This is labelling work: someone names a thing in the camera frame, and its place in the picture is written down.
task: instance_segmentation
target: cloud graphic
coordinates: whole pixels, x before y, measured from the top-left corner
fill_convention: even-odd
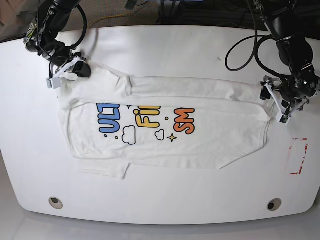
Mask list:
[[[165,139],[165,130],[161,129],[159,131],[156,131],[154,135],[156,136],[156,139],[163,141]]]
[[[135,145],[136,144],[136,127],[135,126],[125,126],[123,128],[122,141],[125,144]]]

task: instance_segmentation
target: white t-shirt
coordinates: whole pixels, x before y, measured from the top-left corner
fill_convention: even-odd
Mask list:
[[[129,164],[220,169],[266,143],[272,104],[259,99],[259,86],[92,72],[65,82],[59,97],[82,172],[123,178]]]

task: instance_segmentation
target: star graphic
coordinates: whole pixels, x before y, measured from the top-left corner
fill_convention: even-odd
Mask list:
[[[175,139],[177,139],[177,137],[174,136],[173,133],[171,133],[171,136],[167,137],[167,139],[170,139],[171,142],[173,143]]]

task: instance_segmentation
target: table surface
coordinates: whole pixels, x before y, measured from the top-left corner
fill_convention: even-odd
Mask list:
[[[90,30],[80,48],[88,58],[136,76],[194,77],[257,84],[266,73],[253,61],[240,72],[224,66],[228,50],[251,30],[207,26],[130,26]],[[80,32],[59,35],[67,45]],[[317,69],[320,43],[309,40]],[[247,41],[231,54],[231,67],[249,57]],[[267,145],[220,169],[132,165],[125,180],[78,172],[58,121],[58,101],[47,89],[49,63],[21,40],[0,44],[0,146],[19,204],[61,217],[132,224],[209,224],[273,218],[307,211],[320,186],[320,98],[288,126],[271,122]],[[274,42],[260,58],[289,73]],[[308,138],[300,175],[288,174],[292,138]],[[57,210],[49,198],[63,202]],[[280,198],[277,211],[270,200]]]

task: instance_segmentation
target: round hole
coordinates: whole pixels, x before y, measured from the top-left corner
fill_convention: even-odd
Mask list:
[[[60,209],[62,209],[64,207],[62,202],[56,197],[50,197],[49,198],[49,204],[54,209],[58,209],[58,210],[60,210]]]
[[[278,209],[280,208],[281,204],[282,204],[281,199],[275,198],[275,199],[273,199],[272,201],[270,201],[270,202],[267,204],[266,208],[267,208],[269,211],[272,211],[272,212],[273,212],[273,211],[278,210]]]

